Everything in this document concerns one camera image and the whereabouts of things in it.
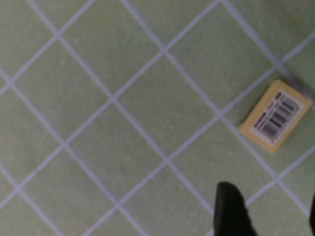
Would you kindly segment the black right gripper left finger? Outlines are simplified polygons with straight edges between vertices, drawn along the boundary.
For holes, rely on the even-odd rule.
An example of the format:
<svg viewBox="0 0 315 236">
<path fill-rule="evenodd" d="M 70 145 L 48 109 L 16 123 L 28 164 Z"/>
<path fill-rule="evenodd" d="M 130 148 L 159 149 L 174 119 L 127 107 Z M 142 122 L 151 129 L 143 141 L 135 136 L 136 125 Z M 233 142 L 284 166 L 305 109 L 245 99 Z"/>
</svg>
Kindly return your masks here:
<svg viewBox="0 0 315 236">
<path fill-rule="evenodd" d="M 221 181 L 217 184 L 213 228 L 215 236 L 257 235 L 244 197 L 233 183 Z"/>
</svg>

